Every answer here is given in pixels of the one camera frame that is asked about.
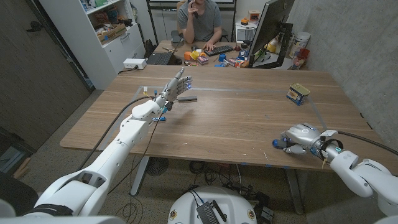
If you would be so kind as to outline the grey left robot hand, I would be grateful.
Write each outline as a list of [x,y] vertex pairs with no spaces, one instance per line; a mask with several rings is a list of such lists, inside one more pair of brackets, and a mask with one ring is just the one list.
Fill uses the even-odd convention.
[[186,90],[191,89],[192,77],[182,77],[185,68],[182,67],[181,70],[176,74],[174,78],[172,78],[162,92],[155,98],[155,102],[163,108],[166,105],[166,102],[173,102],[177,99],[177,96],[183,93]]

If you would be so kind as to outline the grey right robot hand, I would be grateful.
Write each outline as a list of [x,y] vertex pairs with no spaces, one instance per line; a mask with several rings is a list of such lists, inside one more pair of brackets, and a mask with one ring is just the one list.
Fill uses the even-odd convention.
[[272,145],[288,154],[305,154],[311,148],[321,148],[320,135],[321,132],[308,123],[296,124],[281,133],[280,139],[273,140]]

